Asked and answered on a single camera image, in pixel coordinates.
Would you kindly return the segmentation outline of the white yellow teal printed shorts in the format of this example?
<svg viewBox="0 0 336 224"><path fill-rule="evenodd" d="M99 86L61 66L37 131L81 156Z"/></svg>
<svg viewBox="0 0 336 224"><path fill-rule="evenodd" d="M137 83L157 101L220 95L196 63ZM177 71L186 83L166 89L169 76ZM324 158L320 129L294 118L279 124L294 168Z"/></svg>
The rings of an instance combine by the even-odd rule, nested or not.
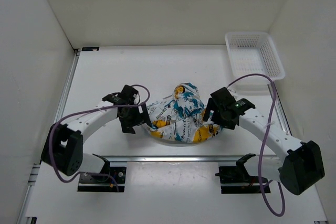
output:
<svg viewBox="0 0 336 224"><path fill-rule="evenodd" d="M181 83L171 95L147 106L151 125L145 128L162 141L199 144L223 130L213 121L203 120L205 109L197 86Z"/></svg>

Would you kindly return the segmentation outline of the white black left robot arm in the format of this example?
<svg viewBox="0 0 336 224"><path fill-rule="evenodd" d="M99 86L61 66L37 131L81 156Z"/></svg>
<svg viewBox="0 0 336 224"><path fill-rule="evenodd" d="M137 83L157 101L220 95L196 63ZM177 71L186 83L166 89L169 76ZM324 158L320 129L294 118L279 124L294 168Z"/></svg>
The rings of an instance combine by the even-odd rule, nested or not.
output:
<svg viewBox="0 0 336 224"><path fill-rule="evenodd" d="M49 130L41 161L50 165L64 183L87 174L98 182L111 178L110 162L97 154L84 153L85 141L107 123L119 120L121 131L135 134L134 127L151 125L146 102L141 101L138 85L124 85L109 93L91 110L76 112L54 123Z"/></svg>

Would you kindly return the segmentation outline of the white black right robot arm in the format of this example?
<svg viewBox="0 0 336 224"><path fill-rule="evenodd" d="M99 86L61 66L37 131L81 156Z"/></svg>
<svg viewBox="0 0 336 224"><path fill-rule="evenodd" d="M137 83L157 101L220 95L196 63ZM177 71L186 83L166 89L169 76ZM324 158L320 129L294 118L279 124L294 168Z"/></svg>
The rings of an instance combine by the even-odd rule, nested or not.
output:
<svg viewBox="0 0 336 224"><path fill-rule="evenodd" d="M280 182L294 195L300 195L325 176L321 149L314 141L303 142L268 123L249 100L236 100L227 88L213 93L208 100L205 121L233 130L240 126L268 146L277 160L246 154L236 162L236 177L247 182L260 175Z"/></svg>

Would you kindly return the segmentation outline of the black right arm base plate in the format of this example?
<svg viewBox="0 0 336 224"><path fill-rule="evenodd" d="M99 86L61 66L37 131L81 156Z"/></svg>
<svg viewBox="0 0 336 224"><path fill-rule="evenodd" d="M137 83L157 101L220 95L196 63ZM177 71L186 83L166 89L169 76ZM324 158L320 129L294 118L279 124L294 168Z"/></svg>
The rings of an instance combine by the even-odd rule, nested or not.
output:
<svg viewBox="0 0 336 224"><path fill-rule="evenodd" d="M257 176L242 175L234 166L220 166L215 176L220 179L221 194L260 194Z"/></svg>

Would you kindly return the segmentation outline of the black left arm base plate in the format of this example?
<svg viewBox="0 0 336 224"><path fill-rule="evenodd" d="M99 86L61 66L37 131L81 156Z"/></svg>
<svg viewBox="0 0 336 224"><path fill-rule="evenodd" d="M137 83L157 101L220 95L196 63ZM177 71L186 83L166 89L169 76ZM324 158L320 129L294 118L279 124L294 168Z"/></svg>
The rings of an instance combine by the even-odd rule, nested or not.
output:
<svg viewBox="0 0 336 224"><path fill-rule="evenodd" d="M77 191L90 193L123 193L125 190L125 180L127 168L125 166L110 166L109 175L91 176L80 175Z"/></svg>

